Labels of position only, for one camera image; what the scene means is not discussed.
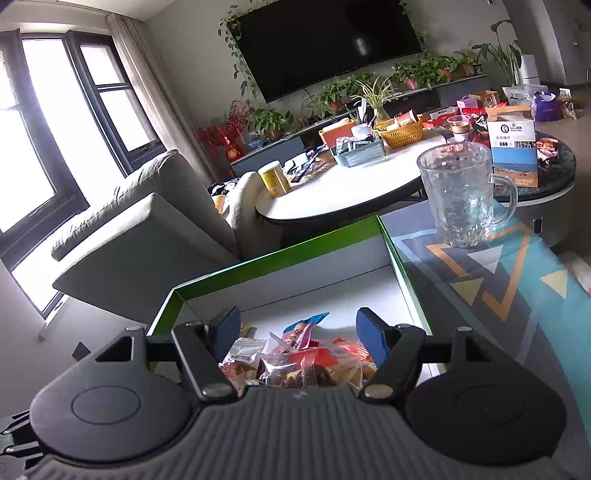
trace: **window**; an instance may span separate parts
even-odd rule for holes
[[[0,33],[0,257],[12,270],[88,208],[37,101],[18,32]]]
[[[165,151],[112,39],[0,33],[0,258],[40,312],[59,300],[47,239]]]
[[[113,39],[74,31],[66,38],[88,102],[124,170],[137,170],[165,152],[116,55]]]

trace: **purple bag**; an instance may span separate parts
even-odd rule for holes
[[[531,105],[531,114],[536,122],[560,120],[562,112],[556,95],[550,92],[536,92]]]

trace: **ceiling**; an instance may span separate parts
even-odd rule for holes
[[[174,0],[67,0],[66,3],[99,8],[127,17],[147,20]]]

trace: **plastic bag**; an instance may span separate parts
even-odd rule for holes
[[[259,358],[267,342],[255,338],[238,338],[220,364],[222,372],[240,391],[248,380],[256,378]]]
[[[261,356],[258,379],[276,387],[362,386],[362,363],[352,352],[357,346],[335,345],[300,352]]]
[[[308,348],[310,346],[312,328],[314,325],[318,325],[328,314],[328,312],[321,313],[306,320],[300,320],[299,322],[289,325],[289,327],[283,330],[281,340],[283,340],[283,342],[285,342],[288,347],[294,350]],[[284,353],[286,351],[287,350],[281,345],[277,345],[271,350],[271,353],[278,354]]]

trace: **screw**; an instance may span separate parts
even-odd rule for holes
[[[374,400],[384,400],[385,398],[390,398],[392,395],[394,395],[394,389],[390,387],[390,385],[376,383],[366,387],[363,394],[368,398],[373,398]]]
[[[232,393],[232,387],[225,383],[211,383],[203,388],[202,393],[208,398],[223,398]]]

